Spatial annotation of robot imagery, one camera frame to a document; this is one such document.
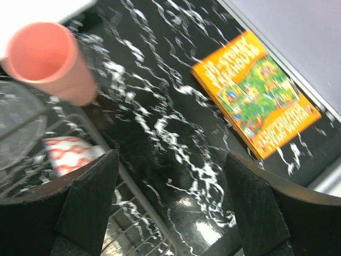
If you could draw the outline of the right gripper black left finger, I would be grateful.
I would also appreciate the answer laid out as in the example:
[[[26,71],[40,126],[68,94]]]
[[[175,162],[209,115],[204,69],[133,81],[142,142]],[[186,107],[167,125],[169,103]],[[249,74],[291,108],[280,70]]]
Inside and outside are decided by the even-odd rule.
[[[119,152],[1,199],[1,255],[100,255],[119,172]]]

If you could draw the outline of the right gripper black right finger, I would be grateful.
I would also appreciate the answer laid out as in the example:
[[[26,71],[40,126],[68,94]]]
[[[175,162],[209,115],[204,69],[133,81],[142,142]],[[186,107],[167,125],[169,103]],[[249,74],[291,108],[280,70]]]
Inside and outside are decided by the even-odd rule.
[[[245,255],[340,255],[340,198],[229,153],[224,172]]]

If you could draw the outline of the blue geometric patterned bowl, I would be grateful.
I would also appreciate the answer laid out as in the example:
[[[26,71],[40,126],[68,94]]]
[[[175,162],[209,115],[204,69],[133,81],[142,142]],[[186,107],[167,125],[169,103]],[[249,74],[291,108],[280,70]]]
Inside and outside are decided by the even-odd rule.
[[[73,136],[43,139],[43,144],[57,177],[77,170],[105,154],[101,146],[92,146]]]

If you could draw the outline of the orange treehouse book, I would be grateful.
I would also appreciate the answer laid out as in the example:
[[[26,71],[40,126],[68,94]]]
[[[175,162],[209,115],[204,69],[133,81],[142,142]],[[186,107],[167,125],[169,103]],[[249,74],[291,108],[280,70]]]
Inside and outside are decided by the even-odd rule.
[[[268,158],[321,118],[250,30],[191,72],[258,159]]]

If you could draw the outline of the clear glass bowl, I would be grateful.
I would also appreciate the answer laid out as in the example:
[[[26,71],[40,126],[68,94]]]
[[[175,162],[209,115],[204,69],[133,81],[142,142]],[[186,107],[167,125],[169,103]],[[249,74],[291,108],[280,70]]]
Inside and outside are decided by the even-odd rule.
[[[43,102],[16,82],[1,82],[1,169],[23,157],[44,134],[47,118]]]

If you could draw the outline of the pink plastic cup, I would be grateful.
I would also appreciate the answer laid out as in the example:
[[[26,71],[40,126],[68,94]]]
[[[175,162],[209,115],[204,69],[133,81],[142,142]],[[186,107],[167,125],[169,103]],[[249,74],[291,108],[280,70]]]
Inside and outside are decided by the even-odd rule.
[[[75,106],[89,105],[98,94],[75,36],[59,23],[20,28],[6,45],[1,66],[17,81]]]

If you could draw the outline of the white dry-erase board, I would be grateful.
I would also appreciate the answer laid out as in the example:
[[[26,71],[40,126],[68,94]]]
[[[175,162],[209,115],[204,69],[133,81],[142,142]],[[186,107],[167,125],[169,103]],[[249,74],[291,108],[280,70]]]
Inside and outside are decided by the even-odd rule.
[[[95,3],[96,0],[1,1],[1,59],[8,41],[21,27],[33,22],[64,23]]]

